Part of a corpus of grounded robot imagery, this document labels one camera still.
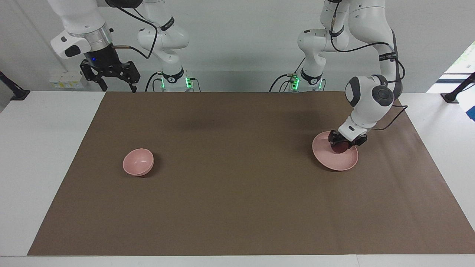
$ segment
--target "white table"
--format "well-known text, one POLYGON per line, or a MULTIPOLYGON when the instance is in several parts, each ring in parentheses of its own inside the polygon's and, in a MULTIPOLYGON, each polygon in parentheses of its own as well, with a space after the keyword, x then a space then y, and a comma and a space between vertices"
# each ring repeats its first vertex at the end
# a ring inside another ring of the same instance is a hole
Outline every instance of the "white table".
MULTIPOLYGON (((32 92, 0 114, 0 266, 475 266, 475 255, 27 257, 103 97, 32 92)), ((400 99, 410 106, 409 117, 474 227, 475 123, 436 94, 400 99)))

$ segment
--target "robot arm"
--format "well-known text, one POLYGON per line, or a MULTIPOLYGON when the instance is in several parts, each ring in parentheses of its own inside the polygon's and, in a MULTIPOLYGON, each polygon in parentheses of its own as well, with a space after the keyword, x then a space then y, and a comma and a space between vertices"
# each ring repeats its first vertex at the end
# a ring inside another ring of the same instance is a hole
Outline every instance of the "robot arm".
MULTIPOLYGON (((152 53, 161 61, 163 75, 162 87, 167 91, 186 91, 189 84, 186 79, 180 57, 174 51, 188 46, 188 33, 175 24, 175 18, 170 14, 165 0, 143 0, 144 17, 152 22, 160 32, 152 53)), ((150 49, 155 38, 152 28, 141 29, 138 34, 140 45, 150 49)))
POLYGON ((315 76, 312 81, 317 81, 310 82, 309 86, 317 84, 324 66, 324 63, 319 64, 324 62, 319 59, 319 53, 341 51, 348 45, 344 27, 346 16, 351 34, 377 50, 381 74, 353 77, 345 88, 346 98, 354 110, 338 131, 333 130, 329 136, 332 146, 342 144, 344 150, 362 145, 367 140, 366 133, 386 115, 402 93, 396 38, 386 20, 385 0, 325 0, 321 17, 325 33, 322 30, 314 30, 313 34, 304 31, 299 38, 299 45, 306 48, 302 50, 307 55, 302 78, 309 81, 306 75, 315 76), (302 45, 312 39, 313 46, 302 45))
MULTIPOLYGON (((120 7, 131 7, 142 0, 108 0, 120 7)), ((140 74, 132 61, 122 63, 113 48, 110 30, 98 10, 95 0, 48 0, 53 11, 63 21, 65 30, 51 41, 54 51, 64 59, 84 54, 80 67, 88 81, 107 85, 103 77, 116 77, 127 82, 135 93, 140 74)))

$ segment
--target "brown paper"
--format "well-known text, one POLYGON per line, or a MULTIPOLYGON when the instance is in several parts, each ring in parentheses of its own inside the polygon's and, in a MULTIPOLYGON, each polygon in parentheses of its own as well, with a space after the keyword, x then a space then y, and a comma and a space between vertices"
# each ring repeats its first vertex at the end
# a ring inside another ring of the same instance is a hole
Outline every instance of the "brown paper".
POLYGON ((475 253, 405 114, 354 169, 315 159, 351 111, 343 93, 107 93, 29 255, 475 253), (142 147, 156 163, 134 178, 142 147))

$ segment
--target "pink plate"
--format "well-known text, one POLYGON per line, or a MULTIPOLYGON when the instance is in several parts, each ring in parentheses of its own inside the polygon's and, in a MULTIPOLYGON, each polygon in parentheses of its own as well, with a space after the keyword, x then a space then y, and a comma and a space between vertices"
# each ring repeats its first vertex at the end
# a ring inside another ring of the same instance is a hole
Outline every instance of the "pink plate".
POLYGON ((139 148, 127 154, 122 163, 123 170, 132 176, 144 176, 152 170, 153 154, 139 148))
POLYGON ((329 134, 330 132, 321 133, 313 140, 315 157, 325 167, 334 171, 343 172, 353 168, 358 162, 358 149, 354 146, 341 154, 336 153, 328 142, 329 134))

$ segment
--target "cable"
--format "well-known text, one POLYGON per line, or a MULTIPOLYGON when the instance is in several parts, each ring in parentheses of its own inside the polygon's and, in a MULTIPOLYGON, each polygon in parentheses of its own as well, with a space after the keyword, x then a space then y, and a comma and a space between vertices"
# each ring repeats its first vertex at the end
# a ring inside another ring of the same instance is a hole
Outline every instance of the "cable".
POLYGON ((140 55, 142 55, 142 57, 148 59, 147 56, 142 51, 138 50, 135 47, 131 47, 131 46, 112 46, 112 48, 114 48, 114 49, 132 49, 133 51, 135 51, 135 52, 139 53, 140 55))
POLYGON ((155 82, 156 82, 156 81, 162 81, 162 79, 161 79, 161 78, 158 78, 158 79, 153 80, 153 82, 152 82, 152 90, 153 90, 154 92, 155 92, 155 82))
POLYGON ((330 40, 332 41, 332 46, 336 51, 341 52, 341 53, 348 53, 348 52, 354 52, 354 51, 357 51, 357 50, 360 50, 360 49, 363 49, 363 48, 367 48, 367 47, 371 47, 371 46, 375 46, 375 45, 387 45, 389 48, 391 48, 392 51, 394 51, 394 49, 391 47, 391 45, 388 44, 388 43, 385 43, 385 42, 377 42, 377 43, 367 44, 367 45, 362 46, 360 48, 355 48, 355 49, 346 50, 346 51, 339 50, 338 48, 336 48, 336 46, 333 42, 333 27, 335 27, 335 19, 336 19, 336 15, 337 15, 338 7, 340 6, 340 3, 336 4, 335 12, 333 13, 332 27, 330 29, 330 40))
POLYGON ((396 63, 397 63, 396 67, 401 66, 401 68, 402 68, 402 77, 399 78, 398 80, 390 81, 390 82, 388 82, 388 84, 398 83, 398 82, 402 81, 402 79, 404 79, 404 77, 406 77, 406 68, 404 67, 404 65, 399 61, 399 59, 396 59, 396 63))
POLYGON ((16 87, 18 87, 19 89, 25 91, 25 89, 23 89, 21 86, 17 85, 17 83, 13 82, 13 84, 14 84, 16 87))
POLYGON ((282 92, 282 93, 285 93, 285 91, 287 90, 287 86, 289 85, 289 83, 291 83, 292 81, 285 81, 282 83, 282 85, 280 86, 279 88, 279 93, 282 92), (284 84, 287 83, 287 86, 285 87, 285 89, 282 91, 282 87, 284 86, 284 84))
MULTIPOLYGON (((336 51, 341 52, 341 53, 348 53, 348 52, 354 52, 354 51, 357 51, 357 50, 360 50, 360 49, 363 49, 363 48, 372 47, 372 46, 375 46, 375 45, 386 45, 393 52, 395 52, 394 48, 390 44, 385 43, 385 42, 376 42, 376 43, 372 43, 372 44, 367 44, 365 46, 355 48, 355 49, 351 49, 351 50, 346 50, 346 51, 339 50, 338 48, 336 48, 335 43, 333 42, 333 27, 335 26, 335 20, 336 20, 336 15, 337 15, 337 11, 338 11, 339 6, 340 6, 340 3, 336 4, 335 12, 333 13, 332 26, 330 28, 330 41, 332 43, 333 48, 336 51)), ((406 68, 404 68, 404 65, 399 61, 399 59, 396 59, 396 68, 399 68, 399 66, 401 66, 402 71, 403 71, 402 77, 399 78, 398 80, 390 81, 390 82, 388 82, 388 84, 398 83, 398 82, 402 81, 402 79, 404 79, 404 77, 406 77, 406 68)))
POLYGON ((154 29, 155 29, 155 38, 153 39, 153 43, 152 43, 152 47, 150 48, 150 51, 149 51, 149 55, 148 56, 145 56, 144 53, 140 52, 138 49, 136 48, 133 48, 131 46, 114 46, 114 48, 119 48, 119 49, 132 49, 136 52, 139 52, 144 58, 146 59, 149 59, 151 56, 152 56, 152 52, 153 52, 153 49, 155 48, 155 43, 157 42, 157 38, 158 38, 158 28, 157 26, 155 26, 153 23, 149 22, 149 21, 146 21, 144 19, 141 19, 139 18, 138 16, 136 15, 133 15, 132 13, 124 10, 123 8, 120 8, 120 7, 117 7, 120 11, 122 11, 123 13, 131 16, 132 18, 135 18, 135 19, 138 19, 140 20, 141 22, 144 22, 144 23, 147 23, 148 25, 152 26, 154 29))
MULTIPOLYGON (((299 66, 297 67, 297 69, 295 69, 294 74, 297 73, 298 69, 300 69, 300 66, 304 63, 304 61, 305 61, 306 58, 307 58, 307 57, 304 57, 304 58, 302 59, 302 62, 300 62, 300 64, 299 64, 299 66)), ((292 82, 292 78, 290 78, 288 82, 289 82, 289 83, 285 86, 284 93, 285 93, 285 91, 287 91, 287 87, 289 86, 290 82, 292 82)))
POLYGON ((269 89, 269 93, 272 92, 272 88, 274 88, 274 86, 276 85, 276 83, 284 78, 284 77, 287 77, 287 74, 282 74, 281 76, 279 76, 279 78, 275 79, 274 83, 270 86, 270 89, 269 89))
POLYGON ((147 86, 145 87, 145 91, 147 92, 148 91, 148 86, 150 85, 150 82, 152 81, 153 77, 155 77, 155 75, 159 75, 160 73, 158 72, 155 72, 154 74, 152 74, 147 82, 147 86))
POLYGON ((465 88, 464 90, 462 90, 462 92, 465 92, 466 90, 468 90, 468 89, 470 89, 470 88, 472 88, 472 87, 474 87, 474 86, 475 86, 475 84, 473 84, 472 86, 470 86, 470 87, 468 87, 468 88, 465 88))
POLYGON ((320 85, 322 85, 322 83, 325 82, 325 85, 323 86, 323 90, 322 92, 325 92, 325 88, 326 88, 326 79, 323 79, 322 82, 320 83, 320 85))
POLYGON ((382 128, 382 129, 375 129, 373 128, 373 130, 375 131, 384 131, 386 129, 388 129, 398 118, 399 116, 401 116, 401 114, 406 111, 406 109, 409 107, 408 105, 392 105, 393 107, 402 107, 402 110, 401 112, 399 112, 399 114, 388 124, 388 126, 382 128))
POLYGON ((200 81, 197 78, 191 78, 190 81, 196 81, 198 83, 198 90, 201 93, 200 81))
POLYGON ((144 16, 142 16, 142 14, 140 14, 140 12, 139 12, 139 11, 137 11, 137 9, 133 9, 133 10, 134 10, 134 11, 135 11, 137 14, 139 14, 139 16, 140 16, 142 19, 144 19, 144 18, 145 18, 144 16))

